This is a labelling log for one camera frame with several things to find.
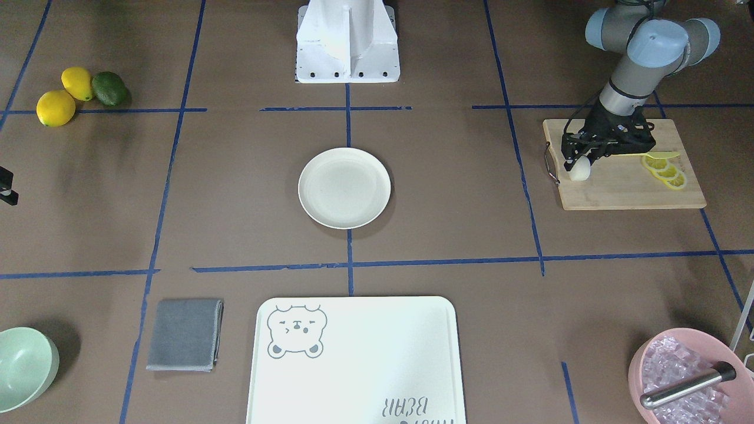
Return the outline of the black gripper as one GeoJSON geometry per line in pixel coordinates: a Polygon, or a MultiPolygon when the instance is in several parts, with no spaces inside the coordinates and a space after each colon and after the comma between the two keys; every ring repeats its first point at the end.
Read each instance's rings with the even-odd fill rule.
{"type": "Polygon", "coordinates": [[[633,108],[630,115],[616,115],[598,100],[579,131],[563,131],[564,169],[570,172],[583,155],[593,166],[603,156],[649,152],[656,145],[653,129],[654,124],[643,115],[642,105],[633,108]]]}

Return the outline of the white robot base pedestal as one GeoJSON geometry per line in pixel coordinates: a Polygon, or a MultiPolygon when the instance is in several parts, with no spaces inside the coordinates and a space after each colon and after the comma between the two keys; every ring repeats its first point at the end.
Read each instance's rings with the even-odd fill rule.
{"type": "Polygon", "coordinates": [[[382,1],[310,1],[298,10],[295,80],[301,84],[399,81],[398,25],[382,1]]]}

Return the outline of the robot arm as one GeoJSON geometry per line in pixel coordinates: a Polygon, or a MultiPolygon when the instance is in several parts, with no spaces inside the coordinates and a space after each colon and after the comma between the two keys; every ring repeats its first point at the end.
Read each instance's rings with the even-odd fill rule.
{"type": "Polygon", "coordinates": [[[588,172],[603,157],[654,148],[654,126],[643,114],[646,100],[664,78],[699,64],[719,47],[722,32],[715,21],[663,19],[665,6],[665,1],[617,1],[588,19],[586,41],[621,58],[582,128],[563,131],[564,169],[572,175],[588,172]]]}

